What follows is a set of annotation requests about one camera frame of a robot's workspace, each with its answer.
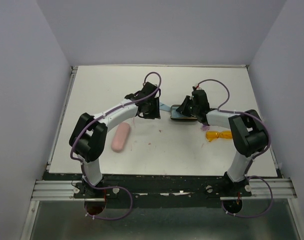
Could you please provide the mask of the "light blue cleaning cloth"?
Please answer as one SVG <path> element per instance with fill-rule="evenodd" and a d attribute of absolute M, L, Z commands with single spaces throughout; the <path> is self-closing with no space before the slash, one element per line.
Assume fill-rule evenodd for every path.
<path fill-rule="evenodd" d="M 176 110 L 180 107 L 180 105 L 172 105 L 168 106 L 162 102 L 159 103 L 159 109 L 161 111 L 169 112 L 170 117 L 173 119 L 183 118 L 184 116 L 180 115 Z"/>

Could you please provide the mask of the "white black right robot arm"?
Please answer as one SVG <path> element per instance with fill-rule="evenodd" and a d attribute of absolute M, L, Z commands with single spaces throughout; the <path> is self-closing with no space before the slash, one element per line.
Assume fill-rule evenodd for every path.
<path fill-rule="evenodd" d="M 183 116 L 196 118 L 201 124 L 230 129 L 236 153 L 226 172 L 222 191 L 233 196 L 240 190 L 252 161 L 270 145 L 266 126 L 254 109 L 241 111 L 211 108 L 204 90 L 194 90 L 176 110 Z"/>

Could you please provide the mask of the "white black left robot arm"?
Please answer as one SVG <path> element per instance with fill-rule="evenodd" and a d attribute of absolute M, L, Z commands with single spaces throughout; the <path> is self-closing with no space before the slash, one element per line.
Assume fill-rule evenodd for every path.
<path fill-rule="evenodd" d="M 160 86 L 150 82 L 136 93 L 128 94 L 116 106 L 97 115 L 82 114 L 72 132 L 69 145 L 70 158 L 79 161 L 83 179 L 87 182 L 85 191 L 96 198 L 103 190 L 100 181 L 99 157 L 104 151 L 107 133 L 120 123 L 142 114 L 150 119 L 159 119 Z"/>

